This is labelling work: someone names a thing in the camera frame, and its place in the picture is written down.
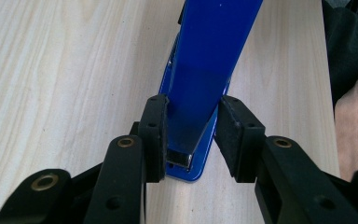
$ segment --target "black object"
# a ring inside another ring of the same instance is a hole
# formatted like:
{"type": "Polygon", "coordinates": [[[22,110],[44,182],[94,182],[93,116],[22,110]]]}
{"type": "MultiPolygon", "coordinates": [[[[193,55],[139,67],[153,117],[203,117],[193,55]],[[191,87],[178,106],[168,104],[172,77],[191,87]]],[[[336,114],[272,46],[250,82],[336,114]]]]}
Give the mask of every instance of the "black object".
{"type": "Polygon", "coordinates": [[[345,7],[332,8],[322,3],[334,108],[358,79],[358,15],[345,7]]]}
{"type": "MultiPolygon", "coordinates": [[[[164,95],[150,98],[131,134],[113,140],[103,163],[85,173],[29,176],[0,223],[144,223],[146,183],[164,177],[167,103],[164,95]]],[[[295,141],[264,132],[240,100],[221,99],[216,143],[236,181],[256,183],[266,223],[358,223],[358,172],[351,183],[323,173],[295,141]]]]}

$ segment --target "screw hole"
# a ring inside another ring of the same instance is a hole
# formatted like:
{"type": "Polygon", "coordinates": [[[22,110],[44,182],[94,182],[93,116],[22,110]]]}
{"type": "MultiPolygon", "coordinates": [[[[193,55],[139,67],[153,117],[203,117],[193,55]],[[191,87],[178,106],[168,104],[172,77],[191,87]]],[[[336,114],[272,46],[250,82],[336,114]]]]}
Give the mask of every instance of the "screw hole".
{"type": "Polygon", "coordinates": [[[322,208],[327,210],[336,209],[336,205],[330,199],[326,198],[323,195],[319,195],[315,197],[316,203],[318,203],[322,208]]]}
{"type": "Polygon", "coordinates": [[[110,210],[118,209],[124,203],[124,199],[121,196],[113,196],[106,201],[106,207],[110,210]]]}
{"type": "Polygon", "coordinates": [[[291,147],[292,146],[292,144],[289,141],[282,139],[282,138],[275,139],[274,144],[275,144],[275,146],[278,146],[278,147],[291,147]]]}

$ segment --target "brass insert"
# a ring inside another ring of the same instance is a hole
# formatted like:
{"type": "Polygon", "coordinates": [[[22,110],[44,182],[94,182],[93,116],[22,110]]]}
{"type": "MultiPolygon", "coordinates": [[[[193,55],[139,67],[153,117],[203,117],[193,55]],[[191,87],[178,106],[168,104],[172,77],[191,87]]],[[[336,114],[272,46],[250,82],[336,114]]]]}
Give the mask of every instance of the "brass insert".
{"type": "Polygon", "coordinates": [[[283,138],[275,138],[274,144],[277,147],[291,147],[292,146],[292,144],[289,141],[287,141],[283,138]]]}
{"type": "Polygon", "coordinates": [[[55,174],[41,175],[31,185],[34,191],[50,189],[58,183],[58,176],[55,174]]]}
{"type": "Polygon", "coordinates": [[[134,144],[135,141],[133,141],[132,138],[122,138],[118,140],[117,145],[120,147],[131,147],[134,144]]]}

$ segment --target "wood grain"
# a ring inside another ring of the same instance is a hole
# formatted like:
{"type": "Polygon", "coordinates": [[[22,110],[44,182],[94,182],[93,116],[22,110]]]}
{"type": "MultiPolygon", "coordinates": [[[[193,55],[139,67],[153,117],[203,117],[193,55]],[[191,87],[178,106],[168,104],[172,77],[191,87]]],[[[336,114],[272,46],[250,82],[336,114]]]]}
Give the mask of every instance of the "wood grain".
{"type": "MultiPolygon", "coordinates": [[[[0,1],[0,208],[28,175],[72,176],[101,162],[109,142],[156,94],[183,1],[0,1]]],[[[268,135],[296,140],[338,175],[317,0],[265,0],[234,72],[268,135]]],[[[148,185],[148,223],[261,223],[254,185],[229,176],[213,145],[194,184],[148,185]]]]}

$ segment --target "wooden table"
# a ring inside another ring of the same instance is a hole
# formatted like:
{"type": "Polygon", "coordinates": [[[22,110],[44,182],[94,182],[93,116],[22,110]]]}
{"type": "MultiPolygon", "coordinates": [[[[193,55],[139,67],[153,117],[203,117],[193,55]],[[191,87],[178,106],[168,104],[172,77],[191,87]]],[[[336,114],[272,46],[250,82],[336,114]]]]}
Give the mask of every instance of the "wooden table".
{"type": "MultiPolygon", "coordinates": [[[[183,0],[0,1],[0,208],[28,175],[103,160],[158,92],[183,0]]],[[[232,78],[267,135],[338,175],[319,0],[265,0],[232,78]]],[[[148,185],[148,223],[262,223],[216,144],[194,184],[148,185]]]]}

